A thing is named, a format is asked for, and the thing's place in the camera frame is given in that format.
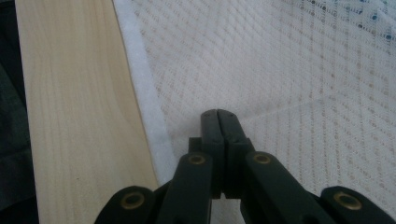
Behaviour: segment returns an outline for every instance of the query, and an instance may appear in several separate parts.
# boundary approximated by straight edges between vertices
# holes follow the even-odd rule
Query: wooden board
[[[93,223],[157,187],[112,1],[16,4],[40,222]]]

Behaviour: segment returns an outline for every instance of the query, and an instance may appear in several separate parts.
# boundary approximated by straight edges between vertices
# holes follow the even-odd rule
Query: dark background
[[[0,223],[38,223],[14,1],[0,0]]]

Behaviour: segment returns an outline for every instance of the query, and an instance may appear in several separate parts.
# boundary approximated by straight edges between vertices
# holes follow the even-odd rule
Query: white mesh fabric
[[[257,150],[277,156],[307,190],[345,186],[396,218],[396,1],[116,0],[115,6],[162,183],[189,137],[199,136],[200,114],[223,108],[238,116]],[[131,65],[133,20],[152,82],[139,81]],[[150,88],[159,102],[152,110],[144,98]],[[150,140],[145,111],[153,110],[164,119],[170,148]],[[159,150],[171,151],[165,154],[171,162]],[[237,202],[214,202],[212,214],[213,223],[243,220]]]

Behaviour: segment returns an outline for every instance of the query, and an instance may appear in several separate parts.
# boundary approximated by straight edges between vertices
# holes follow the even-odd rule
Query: metal grommet
[[[346,194],[343,191],[336,192],[334,194],[334,199],[336,202],[349,210],[360,210],[362,207],[361,202],[357,198]]]
[[[189,162],[195,165],[199,165],[205,162],[205,157],[200,155],[192,155],[189,157]]]
[[[121,199],[121,206],[126,210],[132,210],[140,207],[145,201],[145,196],[139,192],[125,194]]]
[[[267,155],[263,155],[263,154],[254,155],[253,160],[261,164],[267,164],[271,162],[271,159]]]

